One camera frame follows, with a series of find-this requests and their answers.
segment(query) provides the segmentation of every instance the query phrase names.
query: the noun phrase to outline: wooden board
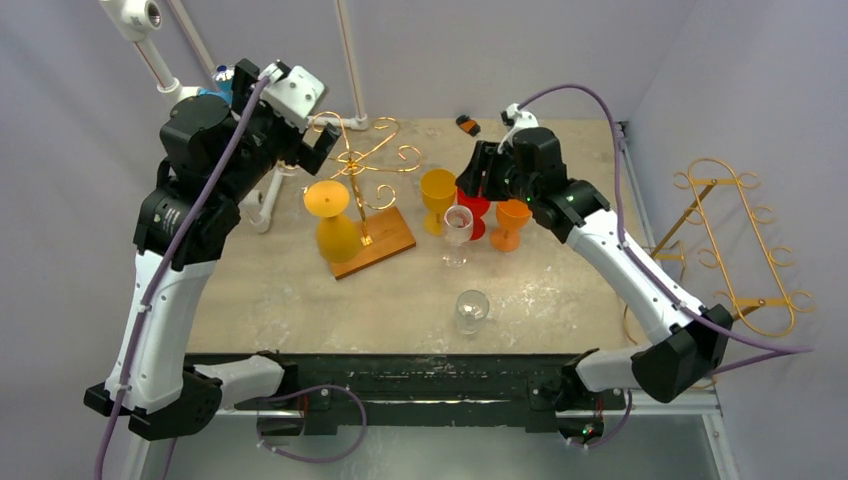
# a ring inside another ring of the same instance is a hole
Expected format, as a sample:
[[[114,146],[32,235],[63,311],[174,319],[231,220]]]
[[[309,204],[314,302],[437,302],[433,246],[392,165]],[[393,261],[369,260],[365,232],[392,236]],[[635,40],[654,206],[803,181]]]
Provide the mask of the wooden board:
[[[362,222],[356,222],[357,230]],[[415,246],[415,237],[397,207],[391,207],[368,217],[368,233],[373,243],[345,263],[330,263],[336,280],[354,274]]]

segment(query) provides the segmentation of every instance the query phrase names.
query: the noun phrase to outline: clear glass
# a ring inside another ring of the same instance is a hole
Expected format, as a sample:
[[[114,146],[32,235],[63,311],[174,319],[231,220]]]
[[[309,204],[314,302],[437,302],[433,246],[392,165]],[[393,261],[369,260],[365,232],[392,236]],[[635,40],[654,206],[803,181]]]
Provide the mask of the clear glass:
[[[451,268],[465,265],[465,249],[463,244],[471,240],[474,232],[474,215],[468,207],[454,205],[445,212],[445,240],[448,243],[442,260]]]
[[[477,333],[489,315],[489,299],[483,292],[468,290],[456,299],[456,327],[460,332]]]

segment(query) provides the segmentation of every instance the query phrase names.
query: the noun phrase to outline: table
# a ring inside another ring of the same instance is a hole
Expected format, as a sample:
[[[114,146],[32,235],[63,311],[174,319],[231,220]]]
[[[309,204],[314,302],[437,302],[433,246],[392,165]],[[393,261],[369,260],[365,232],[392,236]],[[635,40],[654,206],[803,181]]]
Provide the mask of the table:
[[[496,140],[504,133],[495,121],[480,124],[478,138]],[[606,123],[542,125],[557,134],[569,176],[592,182],[612,201],[613,149]],[[348,133],[358,150],[370,149],[385,136],[373,129]],[[475,141],[452,119],[401,120],[398,136],[374,155],[373,163],[402,165],[396,149],[409,144],[424,153],[425,165],[459,173]],[[328,161],[318,178],[328,178],[339,165]],[[444,240],[423,229],[427,210],[417,190],[419,176],[369,172],[359,177],[375,204],[380,203],[378,184],[396,187],[397,206],[418,245],[339,281],[318,254],[313,237],[318,219],[301,201],[301,187],[316,179],[305,172],[287,178],[269,232],[259,235],[243,222],[228,238],[198,307],[189,351],[573,353],[627,345],[621,328],[624,306],[612,288],[532,221],[522,230],[517,251],[495,251],[483,237],[469,244],[465,266],[444,266]],[[624,196],[627,228],[643,241],[629,189]],[[354,202],[347,214],[357,218]],[[494,208],[484,218],[491,231]],[[491,303],[486,325],[471,336],[460,333],[453,320],[456,298],[468,289],[484,292]],[[632,329],[641,334],[636,322]]]

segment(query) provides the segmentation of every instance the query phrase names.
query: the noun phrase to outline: beige table surface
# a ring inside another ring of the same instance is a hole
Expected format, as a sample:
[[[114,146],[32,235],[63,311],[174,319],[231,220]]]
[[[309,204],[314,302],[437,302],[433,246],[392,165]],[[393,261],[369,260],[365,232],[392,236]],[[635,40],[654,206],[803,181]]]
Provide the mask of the beige table surface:
[[[452,119],[400,124],[398,136],[374,154],[372,164],[403,165],[396,157],[403,144],[419,148],[425,166],[459,174],[468,163],[476,139]],[[569,176],[592,182],[613,203],[613,155],[606,123],[560,120],[542,125],[559,137]],[[478,138],[503,135],[503,126],[495,121],[481,121],[481,126]],[[385,132],[348,133],[354,149],[367,151]],[[409,162],[414,162],[414,153],[409,153]],[[318,178],[327,178],[337,165],[325,163]],[[417,190],[419,178],[420,172],[359,176],[375,205],[381,203],[377,185],[395,186],[397,205],[418,245],[340,281],[318,254],[313,236],[318,219],[301,201],[302,187],[316,179],[302,171],[287,178],[267,233],[257,234],[242,222],[230,234],[198,307],[189,351],[577,353],[627,345],[621,327],[624,305],[612,288],[582,257],[532,220],[521,231],[522,245],[515,252],[494,250],[487,233],[468,244],[465,266],[444,266],[444,239],[429,235],[422,226],[427,210]],[[629,189],[625,198],[627,228],[643,241]],[[353,201],[347,214],[357,218]],[[491,232],[497,225],[494,208],[484,218]],[[468,289],[484,292],[491,304],[486,324],[470,336],[456,329],[453,318],[457,296]],[[637,322],[631,319],[630,324],[637,337],[644,338]]]

